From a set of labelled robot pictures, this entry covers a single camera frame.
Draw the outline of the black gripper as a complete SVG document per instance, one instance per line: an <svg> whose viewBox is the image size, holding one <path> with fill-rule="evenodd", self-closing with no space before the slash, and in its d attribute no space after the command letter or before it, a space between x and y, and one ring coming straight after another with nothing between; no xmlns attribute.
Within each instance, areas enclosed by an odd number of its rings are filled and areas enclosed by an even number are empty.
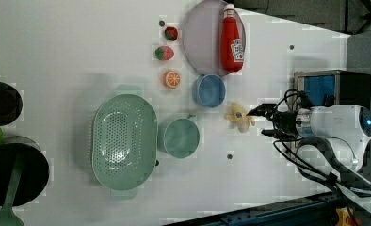
<svg viewBox="0 0 371 226"><path fill-rule="evenodd" d="M276 109L276 104L261 104L250 110L248 116L270 117ZM296 116L297 114L292 111L276 111L272 117L274 129L264 129L261 131L261 134L274 138L296 138L298 136Z"/></svg>

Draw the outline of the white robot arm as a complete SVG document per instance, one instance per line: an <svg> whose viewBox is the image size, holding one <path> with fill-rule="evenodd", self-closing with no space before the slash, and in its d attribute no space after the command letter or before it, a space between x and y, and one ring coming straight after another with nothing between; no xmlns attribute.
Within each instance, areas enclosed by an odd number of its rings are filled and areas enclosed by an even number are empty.
<svg viewBox="0 0 371 226"><path fill-rule="evenodd" d="M281 112L262 104L248 113L273 123L263 135L293 142L287 158L306 179L354 202L371 214L371 182L359 174L371 141L370 111L359 105L312 106Z"/></svg>

